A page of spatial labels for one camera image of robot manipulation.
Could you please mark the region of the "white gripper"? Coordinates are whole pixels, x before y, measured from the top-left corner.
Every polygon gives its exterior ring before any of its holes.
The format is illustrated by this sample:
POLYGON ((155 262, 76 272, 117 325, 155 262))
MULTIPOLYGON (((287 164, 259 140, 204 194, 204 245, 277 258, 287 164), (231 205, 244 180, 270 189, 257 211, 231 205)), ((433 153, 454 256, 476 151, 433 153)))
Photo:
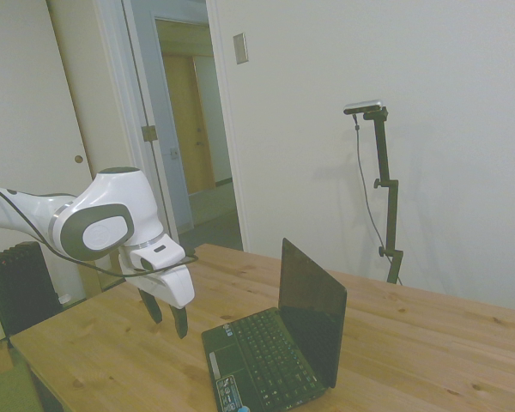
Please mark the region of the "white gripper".
POLYGON ((183 250, 171 253, 167 250, 134 250, 120 253, 120 266, 124 275, 134 275, 127 281, 140 288, 142 302, 156 324, 162 322, 162 312, 156 298, 170 305, 175 329, 180 339, 188 333, 188 318, 185 306, 195 297, 191 274, 183 264, 166 270, 166 267, 179 264, 185 257, 183 250))

